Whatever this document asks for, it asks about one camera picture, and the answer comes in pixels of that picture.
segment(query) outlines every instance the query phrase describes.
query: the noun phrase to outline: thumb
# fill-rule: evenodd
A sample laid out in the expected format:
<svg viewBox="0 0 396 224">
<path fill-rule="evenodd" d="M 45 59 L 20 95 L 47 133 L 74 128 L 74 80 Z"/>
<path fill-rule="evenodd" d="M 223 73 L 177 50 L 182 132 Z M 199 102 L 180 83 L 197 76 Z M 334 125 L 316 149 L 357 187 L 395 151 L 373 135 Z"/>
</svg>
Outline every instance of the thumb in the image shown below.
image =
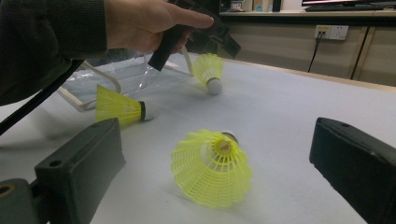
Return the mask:
<svg viewBox="0 0 396 224">
<path fill-rule="evenodd" d="M 196 11 L 176 7 L 174 13 L 175 24 L 188 25 L 195 28 L 209 28 L 213 24 L 213 18 Z"/>
</svg>

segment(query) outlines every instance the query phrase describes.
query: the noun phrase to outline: human hand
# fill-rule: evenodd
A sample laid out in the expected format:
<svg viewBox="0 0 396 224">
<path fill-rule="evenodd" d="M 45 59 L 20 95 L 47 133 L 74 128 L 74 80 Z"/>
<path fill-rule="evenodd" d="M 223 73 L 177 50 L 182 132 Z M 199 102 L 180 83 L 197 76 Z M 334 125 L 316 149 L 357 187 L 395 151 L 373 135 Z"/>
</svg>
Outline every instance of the human hand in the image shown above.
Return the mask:
<svg viewBox="0 0 396 224">
<path fill-rule="evenodd" d="M 142 52 L 157 49 L 163 31 L 177 24 L 208 28 L 213 18 L 177 7 L 163 0 L 105 0 L 106 35 L 109 49 L 136 49 Z M 186 30 L 174 52 L 183 47 L 191 31 Z"/>
</svg>

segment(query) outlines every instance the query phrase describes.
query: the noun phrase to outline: power outlet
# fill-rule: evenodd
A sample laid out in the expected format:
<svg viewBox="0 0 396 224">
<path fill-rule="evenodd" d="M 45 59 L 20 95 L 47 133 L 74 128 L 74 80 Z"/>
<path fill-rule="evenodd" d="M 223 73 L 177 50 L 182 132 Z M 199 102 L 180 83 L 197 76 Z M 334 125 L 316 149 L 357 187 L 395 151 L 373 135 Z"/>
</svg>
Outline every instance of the power outlet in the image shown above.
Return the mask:
<svg viewBox="0 0 396 224">
<path fill-rule="evenodd" d="M 329 39 L 330 37 L 330 32 L 332 30 L 332 27 L 330 25 L 317 25 L 317 29 L 315 30 L 314 38 L 317 38 L 319 35 L 319 32 L 322 32 L 322 39 Z"/>
<path fill-rule="evenodd" d="M 348 26 L 334 25 L 330 31 L 329 38 L 335 40 L 345 40 L 347 38 Z"/>
</svg>

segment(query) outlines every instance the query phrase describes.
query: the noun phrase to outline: table surface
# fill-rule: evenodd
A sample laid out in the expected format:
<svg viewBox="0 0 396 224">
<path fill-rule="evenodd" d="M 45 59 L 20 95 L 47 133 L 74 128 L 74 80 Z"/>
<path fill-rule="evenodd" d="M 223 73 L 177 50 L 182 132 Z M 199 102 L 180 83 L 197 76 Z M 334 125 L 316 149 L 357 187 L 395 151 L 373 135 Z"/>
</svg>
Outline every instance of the table surface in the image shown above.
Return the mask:
<svg viewBox="0 0 396 224">
<path fill-rule="evenodd" d="M 225 61 L 221 81 L 217 96 L 193 77 L 140 96 L 160 113 L 121 129 L 127 163 L 92 224 L 365 223 L 308 160 L 315 122 L 337 119 L 396 147 L 394 88 L 235 61 Z M 22 103 L 0 107 L 0 119 Z M 35 165 L 92 123 L 94 111 L 53 94 L 0 136 L 1 180 L 33 181 Z M 171 152 L 200 129 L 233 132 L 247 153 L 253 176 L 241 203 L 207 208 L 174 183 Z"/>
</svg>

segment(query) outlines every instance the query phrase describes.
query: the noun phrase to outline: computer keyboard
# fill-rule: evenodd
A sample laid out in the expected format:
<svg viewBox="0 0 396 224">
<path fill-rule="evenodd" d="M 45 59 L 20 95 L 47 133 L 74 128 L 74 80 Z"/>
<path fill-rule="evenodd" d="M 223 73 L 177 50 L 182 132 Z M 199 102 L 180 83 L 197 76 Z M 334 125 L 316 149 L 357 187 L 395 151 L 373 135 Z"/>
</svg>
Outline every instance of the computer keyboard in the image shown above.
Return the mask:
<svg viewBox="0 0 396 224">
<path fill-rule="evenodd" d="M 373 5 L 356 5 L 353 7 L 344 7 L 342 5 L 334 6 L 311 6 L 305 9 L 306 12 L 316 12 L 316 11 L 376 11 L 383 10 L 384 6 L 373 6 Z"/>
</svg>

